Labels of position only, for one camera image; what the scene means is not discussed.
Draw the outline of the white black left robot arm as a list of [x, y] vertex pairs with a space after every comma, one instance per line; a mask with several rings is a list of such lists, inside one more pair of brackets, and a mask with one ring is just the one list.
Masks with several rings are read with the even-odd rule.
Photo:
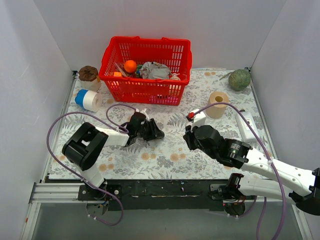
[[64, 144], [62, 154], [79, 170], [80, 175], [89, 183], [89, 194], [95, 200], [106, 196], [105, 179], [99, 172], [96, 161], [105, 146], [128, 147], [142, 138], [152, 141], [164, 138], [153, 118], [144, 112], [135, 112], [130, 121], [122, 124], [119, 130], [95, 127], [83, 123]]

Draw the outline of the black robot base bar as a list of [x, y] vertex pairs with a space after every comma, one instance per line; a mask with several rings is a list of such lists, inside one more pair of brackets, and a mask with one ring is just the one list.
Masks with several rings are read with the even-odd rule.
[[79, 201], [104, 203], [109, 211], [209, 210], [231, 215], [245, 212], [247, 198], [227, 189], [228, 180], [215, 179], [112, 179], [101, 188], [79, 187]]

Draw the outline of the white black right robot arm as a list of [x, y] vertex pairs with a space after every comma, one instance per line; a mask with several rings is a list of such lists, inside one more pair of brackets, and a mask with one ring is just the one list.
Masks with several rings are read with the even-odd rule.
[[210, 125], [186, 126], [183, 136], [190, 150], [201, 150], [220, 164], [256, 173], [262, 179], [242, 174], [231, 176], [226, 186], [232, 199], [240, 196], [261, 196], [284, 199], [301, 211], [320, 214], [320, 170], [298, 168], [267, 157], [249, 144], [236, 139], [223, 138]]

